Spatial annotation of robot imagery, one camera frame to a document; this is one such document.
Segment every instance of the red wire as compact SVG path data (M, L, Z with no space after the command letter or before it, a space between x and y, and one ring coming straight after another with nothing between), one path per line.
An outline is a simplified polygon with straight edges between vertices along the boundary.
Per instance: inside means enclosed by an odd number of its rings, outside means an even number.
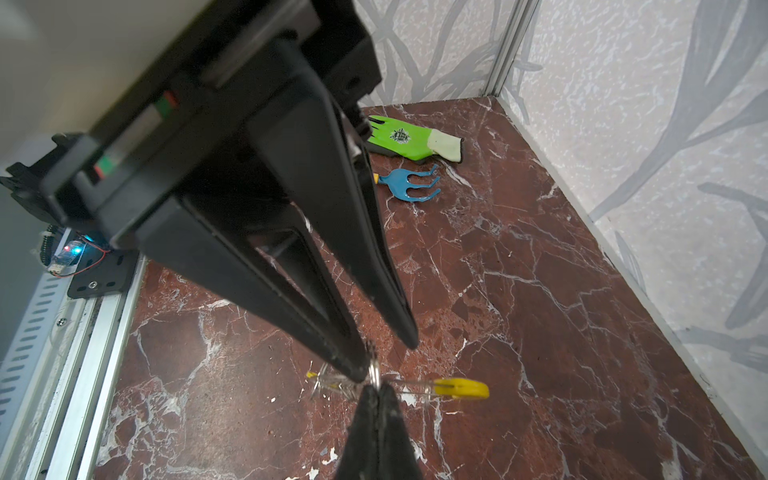
M78 275L79 273L83 273L84 271L88 270L89 268L93 268L93 267L97 266L107 256L107 252L102 250L101 248L98 248L98 247L96 247L96 248L101 250L101 258L96 260L96 263L88 265L83 270L80 270L79 272L75 272L75 273L70 273L69 275L56 275L55 273L51 273L51 275L57 276L58 278L67 278L68 276Z
M93 242L89 241L88 239L86 239L86 238L85 238L85 237L83 237L83 236L80 236L80 240L83 240L85 243L87 243L88 245L90 245L91 247L95 248L96 250L98 250L98 251L100 251L100 252L102 252L102 253L108 253L108 252L111 252L111 250L104 250L103 248L101 248L100 246L98 246L96 243L93 243Z

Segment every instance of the yellow handle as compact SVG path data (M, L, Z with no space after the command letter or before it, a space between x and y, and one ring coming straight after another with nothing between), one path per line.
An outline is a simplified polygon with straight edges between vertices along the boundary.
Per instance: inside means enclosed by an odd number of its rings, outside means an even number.
M487 399L491 393L483 382L470 379L437 379L436 395L450 395L455 399Z

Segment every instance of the glove logo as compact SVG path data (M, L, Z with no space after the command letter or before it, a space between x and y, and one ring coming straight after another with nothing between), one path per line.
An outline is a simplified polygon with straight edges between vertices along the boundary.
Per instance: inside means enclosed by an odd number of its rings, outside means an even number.
M402 128L393 131L392 134L389 135L389 138L392 138L394 141L401 145L407 144L411 141L411 136L408 135L408 132Z

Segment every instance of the red marble floor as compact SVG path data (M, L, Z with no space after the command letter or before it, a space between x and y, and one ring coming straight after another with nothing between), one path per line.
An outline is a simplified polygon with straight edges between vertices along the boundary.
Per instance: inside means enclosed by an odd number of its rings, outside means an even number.
M327 262L383 372L490 386L481 402L401 404L425 478L762 478L496 100L369 113L465 138L465 161L440 164L434 200L378 187L417 351ZM310 400L317 366L152 263L95 478L332 478L354 405Z

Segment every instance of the wall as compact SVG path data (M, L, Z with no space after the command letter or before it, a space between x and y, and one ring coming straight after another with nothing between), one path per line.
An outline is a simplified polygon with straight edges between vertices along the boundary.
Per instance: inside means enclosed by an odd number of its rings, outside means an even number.
M363 104L482 94L515 0L355 0L383 82Z
M767 42L764 0L541 0L502 92L764 455Z
M47 154L54 143L50 138L37 137L25 142L16 152L0 156L0 172L21 161L33 164ZM40 232L48 226L28 214L11 198L11 191L0 186L0 361L5 354L18 324L22 321L27 304L43 274L38 255L30 250L38 249Z

